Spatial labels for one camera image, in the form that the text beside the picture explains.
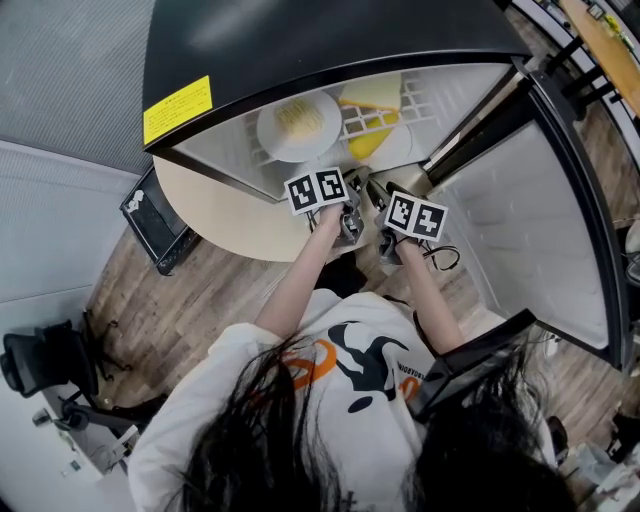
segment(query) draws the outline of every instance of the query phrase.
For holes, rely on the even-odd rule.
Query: white plate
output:
[[[258,115],[256,126],[258,141],[276,160],[283,162],[306,162],[327,151],[338,139],[342,129],[342,115],[335,100],[327,93],[317,91],[302,96],[322,114],[322,128],[306,139],[294,139],[280,127],[274,112],[282,102],[264,107]]]
[[[413,137],[408,126],[396,126],[378,148],[362,160],[373,171],[386,171],[406,163],[413,148]]]

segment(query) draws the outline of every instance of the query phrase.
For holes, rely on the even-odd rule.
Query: cabinet door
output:
[[[622,368],[630,321],[620,249],[564,98],[523,80],[431,170],[430,196],[491,311],[539,323]]]

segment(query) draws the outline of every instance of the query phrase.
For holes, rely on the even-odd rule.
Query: bread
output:
[[[295,139],[311,137],[324,125],[322,113],[303,98],[296,98],[276,108],[274,115],[282,130]]]
[[[401,73],[356,80],[344,86],[338,103],[398,112],[401,85]]]

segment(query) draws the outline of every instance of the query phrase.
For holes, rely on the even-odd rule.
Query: yellow cheese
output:
[[[401,86],[401,73],[355,80],[344,86],[338,103],[398,112],[401,106]]]
[[[395,124],[398,122],[398,114],[385,114],[382,117],[386,124]],[[382,126],[382,123],[379,117],[367,123],[368,129],[378,128],[380,126]],[[349,140],[349,151],[351,151],[351,154],[356,160],[364,160],[370,157],[373,152],[380,147],[380,144],[389,136],[391,130],[393,130],[393,128],[386,128],[354,137]]]

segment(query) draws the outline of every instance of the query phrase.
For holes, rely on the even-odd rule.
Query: black chair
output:
[[[61,417],[52,420],[61,430],[83,430],[89,423],[114,430],[126,430],[136,425],[143,430],[167,397],[160,395],[130,408],[98,408],[91,399],[99,391],[96,364],[105,378],[111,376],[105,374],[103,360],[122,370],[130,370],[131,367],[120,366],[104,353],[104,334],[95,339],[88,319],[85,312],[88,339],[74,331],[70,321],[35,329],[33,336],[6,334],[3,339],[5,353],[0,355],[2,373],[9,387],[25,398],[53,386],[69,382],[75,384],[79,391],[69,398],[60,398]],[[89,406],[76,403],[81,395]]]
[[[34,336],[6,334],[3,341],[2,373],[9,387],[23,397],[68,382],[85,395],[98,394],[93,361],[70,322],[36,330]]]

